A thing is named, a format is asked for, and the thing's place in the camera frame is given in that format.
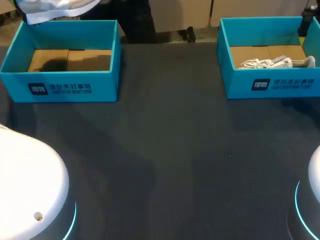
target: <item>glowing blue ring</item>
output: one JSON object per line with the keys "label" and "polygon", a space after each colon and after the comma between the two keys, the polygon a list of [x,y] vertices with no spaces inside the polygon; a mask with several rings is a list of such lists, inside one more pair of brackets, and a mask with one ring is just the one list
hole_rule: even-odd
{"label": "glowing blue ring", "polygon": [[64,236],[64,238],[63,238],[62,240],[66,240],[66,239],[69,237],[69,235],[70,235],[70,233],[71,233],[71,230],[72,230],[72,228],[73,228],[74,225],[75,225],[76,215],[77,215],[77,204],[74,203],[74,216],[73,216],[73,220],[72,220],[72,223],[71,223],[71,226],[70,226],[68,232],[66,233],[66,235]]}
{"label": "glowing blue ring", "polygon": [[294,202],[295,202],[296,212],[298,213],[298,216],[299,216],[299,218],[300,218],[300,221],[302,222],[302,224],[303,224],[303,226],[305,227],[305,229],[310,233],[310,235],[311,235],[314,239],[319,240],[319,238],[317,238],[316,235],[314,235],[313,232],[307,227],[307,225],[305,224],[304,220],[302,219],[302,217],[301,217],[301,215],[300,215],[300,212],[299,212],[299,209],[298,209],[298,204],[297,204],[297,193],[298,193],[299,183],[300,183],[300,181],[298,182],[298,185],[296,186],[295,196],[294,196]]}

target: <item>box side panel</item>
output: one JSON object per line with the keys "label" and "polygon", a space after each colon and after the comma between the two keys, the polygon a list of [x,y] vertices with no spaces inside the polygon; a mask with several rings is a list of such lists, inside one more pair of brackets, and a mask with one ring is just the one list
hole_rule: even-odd
{"label": "box side panel", "polygon": [[229,48],[228,39],[226,37],[223,20],[221,20],[220,22],[216,48],[224,89],[228,94],[235,67],[231,56],[231,50]]}
{"label": "box side panel", "polygon": [[236,70],[230,99],[320,97],[316,68]]}
{"label": "box side panel", "polygon": [[121,70],[121,43],[120,43],[120,32],[118,24],[114,26],[113,35],[113,47],[112,47],[112,59],[111,59],[111,74],[114,79],[115,88],[118,89],[119,77]]}
{"label": "box side panel", "polygon": [[320,25],[315,18],[310,24],[302,47],[307,56],[314,56],[316,67],[320,67]]}
{"label": "box side panel", "polygon": [[300,45],[302,17],[223,18],[230,47]]}
{"label": "box side panel", "polygon": [[110,72],[4,73],[2,80],[16,103],[115,102]]}
{"label": "box side panel", "polygon": [[31,26],[36,49],[111,50],[115,20],[49,21]]}
{"label": "box side panel", "polygon": [[3,60],[1,72],[27,72],[34,52],[34,39],[28,26],[22,22]]}

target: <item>table surface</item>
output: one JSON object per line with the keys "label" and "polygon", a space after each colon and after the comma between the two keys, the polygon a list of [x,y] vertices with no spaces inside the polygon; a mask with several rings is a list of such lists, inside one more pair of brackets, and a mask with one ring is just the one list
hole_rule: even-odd
{"label": "table surface", "polygon": [[289,240],[320,99],[227,100],[215,43],[126,45],[123,56],[116,103],[11,110],[17,131],[64,160],[81,239]]}

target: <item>cardboard box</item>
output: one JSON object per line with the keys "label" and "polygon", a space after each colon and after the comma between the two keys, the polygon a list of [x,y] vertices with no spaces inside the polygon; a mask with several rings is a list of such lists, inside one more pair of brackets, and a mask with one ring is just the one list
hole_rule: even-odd
{"label": "cardboard box", "polygon": [[22,22],[0,76],[16,103],[115,102],[120,65],[117,21]]}
{"label": "cardboard box", "polygon": [[14,5],[9,0],[0,0],[0,14],[15,10]]}
{"label": "cardboard box", "polygon": [[[311,23],[303,46],[301,17],[222,18],[217,56],[228,99],[320,97],[320,25]],[[239,69],[250,59],[314,56],[315,68]]]}

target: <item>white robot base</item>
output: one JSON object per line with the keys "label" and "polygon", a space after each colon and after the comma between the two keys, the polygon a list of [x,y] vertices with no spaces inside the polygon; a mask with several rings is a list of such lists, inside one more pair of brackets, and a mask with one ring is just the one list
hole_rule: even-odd
{"label": "white robot base", "polygon": [[320,146],[310,159],[308,173],[295,188],[287,227],[292,240],[320,240]]}
{"label": "white robot base", "polygon": [[0,125],[0,240],[76,240],[77,204],[61,157]]}

